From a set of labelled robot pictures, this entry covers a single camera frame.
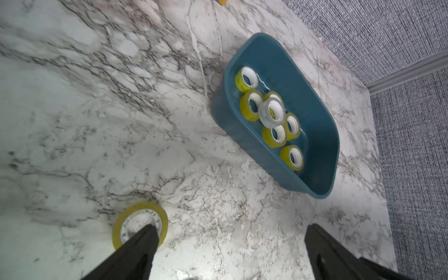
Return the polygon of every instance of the marble surface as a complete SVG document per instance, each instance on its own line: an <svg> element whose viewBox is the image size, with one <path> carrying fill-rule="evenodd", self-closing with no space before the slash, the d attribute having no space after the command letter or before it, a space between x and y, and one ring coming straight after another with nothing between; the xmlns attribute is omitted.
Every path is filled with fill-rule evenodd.
<svg viewBox="0 0 448 280"><path fill-rule="evenodd" d="M396 269L369 93L281 0L2 0L0 273L79 279L117 214L170 221L150 279L313 279L323 226ZM325 200L282 189L214 122L212 93L254 33L289 52L333 115Z"/></svg>

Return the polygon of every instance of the clear tape roll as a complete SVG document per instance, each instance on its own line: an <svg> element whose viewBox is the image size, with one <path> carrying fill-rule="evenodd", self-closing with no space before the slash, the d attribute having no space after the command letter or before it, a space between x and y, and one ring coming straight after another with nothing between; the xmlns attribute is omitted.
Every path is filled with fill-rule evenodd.
<svg viewBox="0 0 448 280"><path fill-rule="evenodd" d="M286 112L283 104L275 97L265 100L258 108L258 115L264 126L275 128L286 120Z"/></svg>
<svg viewBox="0 0 448 280"><path fill-rule="evenodd" d="M293 140L300 136L300 122L293 113L286 114L286 121L283 123L283 127L286 131L287 140Z"/></svg>
<svg viewBox="0 0 448 280"><path fill-rule="evenodd" d="M254 112L250 107L251 101L255 102L257 112ZM261 103L263 103L263 95L258 90L250 89L240 99L241 114L243 114L243 117L245 117L248 121L258 121L260 119L258 110Z"/></svg>
<svg viewBox="0 0 448 280"><path fill-rule="evenodd" d="M302 170L305 165L303 153L296 145L286 146L281 149L280 158L294 171Z"/></svg>
<svg viewBox="0 0 448 280"><path fill-rule="evenodd" d="M273 130L275 130L277 137L274 137ZM261 136L272 149L282 147L286 144L286 131L281 125L273 129L264 126L261 130Z"/></svg>
<svg viewBox="0 0 448 280"><path fill-rule="evenodd" d="M244 80L244 76L247 77L249 83ZM243 67L235 75L235 85L242 93L246 93L250 89L254 89L258 86L257 74L251 68Z"/></svg>

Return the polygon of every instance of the gray vein pattern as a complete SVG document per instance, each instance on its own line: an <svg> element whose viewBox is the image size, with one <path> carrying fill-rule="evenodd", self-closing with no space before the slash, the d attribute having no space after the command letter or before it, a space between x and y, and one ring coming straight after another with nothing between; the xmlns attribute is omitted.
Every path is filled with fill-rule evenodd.
<svg viewBox="0 0 448 280"><path fill-rule="evenodd" d="M257 32L334 117L325 200L282 189L211 117L226 63ZM281 0L6 1L0 54L4 278L79 279L145 200L169 219L151 280L313 279L310 223L396 268L369 92Z"/></svg>

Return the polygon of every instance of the white tape core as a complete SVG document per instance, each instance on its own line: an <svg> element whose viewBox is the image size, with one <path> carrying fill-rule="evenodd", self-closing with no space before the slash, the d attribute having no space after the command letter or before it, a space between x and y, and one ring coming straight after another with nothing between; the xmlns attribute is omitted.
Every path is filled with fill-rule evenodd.
<svg viewBox="0 0 448 280"><path fill-rule="evenodd" d="M293 165L295 167L301 167L303 163L303 158L299 150L297 148L291 148L289 154L293 156L294 159Z"/></svg>
<svg viewBox="0 0 448 280"><path fill-rule="evenodd" d="M286 132L285 132L283 126L279 125L273 129L277 132L277 139L274 137L274 134L272 133L272 130L271 130L272 137L275 139L276 142L282 143L284 141L284 139L286 138Z"/></svg>
<svg viewBox="0 0 448 280"><path fill-rule="evenodd" d="M280 97L278 97L277 95L270 95L269 98L271 97L277 99L278 101L280 101L280 103L282 103Z"/></svg>
<svg viewBox="0 0 448 280"><path fill-rule="evenodd" d="M241 75L243 76L243 81L244 83L250 87L250 88L256 88L258 86L258 78L257 78L257 74L255 74L255 71L252 70L249 67L243 67L241 69ZM249 83L246 83L244 76L246 76L249 79Z"/></svg>
<svg viewBox="0 0 448 280"><path fill-rule="evenodd" d="M274 112L274 117L272 117L271 114L269 114L269 116L275 122L281 121L284 118L284 116L283 116L284 109L279 104L279 102L275 102L274 100L271 100L267 106L268 109L271 109Z"/></svg>
<svg viewBox="0 0 448 280"><path fill-rule="evenodd" d="M258 111L260 109L261 103L263 103L263 99L261 98L260 95L258 95L256 93L251 93L251 94L249 94L249 100L248 100L249 105L250 105L251 100L255 102L255 105L257 105L257 111Z"/></svg>
<svg viewBox="0 0 448 280"><path fill-rule="evenodd" d="M162 230L162 220L156 211L151 209L141 209L129 215L120 229L120 241L124 244L134 234L136 234L145 225L151 224L157 229L157 235L160 236Z"/></svg>
<svg viewBox="0 0 448 280"><path fill-rule="evenodd" d="M299 124L297 123L297 120L293 116L288 116L286 121L289 123L289 126L291 127L291 133L293 135L296 135L299 133Z"/></svg>

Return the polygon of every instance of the marble countertop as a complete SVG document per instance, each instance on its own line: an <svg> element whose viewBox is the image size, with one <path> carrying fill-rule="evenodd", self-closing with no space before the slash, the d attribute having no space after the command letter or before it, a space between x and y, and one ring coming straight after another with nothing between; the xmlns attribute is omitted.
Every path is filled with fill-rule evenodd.
<svg viewBox="0 0 448 280"><path fill-rule="evenodd" d="M257 32L336 122L327 199L282 189L211 117ZM151 280L313 279L311 223L396 269L369 92L281 0L3 1L0 53L2 278L79 279L144 200L170 222Z"/></svg>

